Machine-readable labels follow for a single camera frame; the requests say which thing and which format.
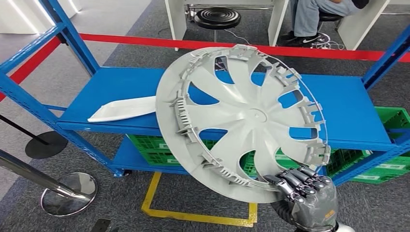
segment white plastic part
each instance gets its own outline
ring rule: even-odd
[[[224,62],[234,84],[216,76],[217,58]],[[318,137],[324,120],[315,121],[312,114],[321,110],[320,105],[303,95],[296,71],[266,58],[255,47],[245,45],[198,49],[168,67],[156,94],[161,134],[180,164],[210,189],[244,202],[282,199],[277,187],[246,175],[239,165],[244,154],[255,151],[260,176],[283,170],[275,160],[279,148],[294,161],[308,165],[325,165],[329,159],[330,148]],[[251,80],[259,64],[267,69],[261,86]],[[195,103],[188,94],[190,86],[219,102]],[[297,101],[284,108],[278,99],[288,93]],[[289,135],[291,127],[315,132],[309,139],[297,140]],[[209,150],[199,138],[206,129],[228,132]]]
[[[155,96],[112,101],[101,106],[88,122],[109,122],[155,112]]]
[[[352,227],[339,223],[339,228],[336,232],[355,232],[355,231]]]

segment black stool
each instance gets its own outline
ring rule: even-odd
[[[194,21],[202,28],[214,30],[214,42],[216,42],[218,30],[236,27],[241,21],[241,15],[229,8],[214,7],[198,11]]]
[[[319,24],[318,24],[319,38],[318,38],[318,41],[315,42],[313,45],[322,45],[322,44],[327,44],[330,42],[330,36],[324,33],[320,33],[320,30],[322,29],[322,26],[323,26],[323,22],[339,22],[341,19],[343,19],[343,16],[319,11]]]

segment jeans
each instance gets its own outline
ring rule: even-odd
[[[353,15],[358,9],[351,0],[334,3],[330,0],[290,0],[292,28],[297,37],[314,36],[318,32],[319,10],[340,16]]]

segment yellow floor tape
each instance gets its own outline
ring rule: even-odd
[[[242,218],[232,218],[232,217],[217,217],[217,216],[209,216],[209,215],[200,215],[200,214],[189,214],[189,213],[182,213],[182,212],[175,212],[175,211],[166,211],[166,210],[158,210],[158,209],[150,209],[152,199],[154,198],[155,191],[157,190],[158,183],[161,178],[161,173],[155,172],[151,184],[149,185],[148,191],[146,192],[146,196],[144,202],[142,203],[142,211],[144,211],[147,215],[152,217],[158,218],[174,218],[178,220],[186,220],[186,221],[198,221],[198,222],[206,222],[206,223],[215,223],[215,224],[223,224],[223,225],[232,225],[232,226],[243,226],[243,227],[253,227],[253,223],[257,222],[258,219],[258,204],[256,203],[249,203],[249,218],[242,219]]]

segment robotic hand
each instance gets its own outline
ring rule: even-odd
[[[284,194],[285,199],[272,206],[283,220],[298,228],[295,232],[354,232],[336,222],[336,187],[329,177],[303,165],[264,179]]]

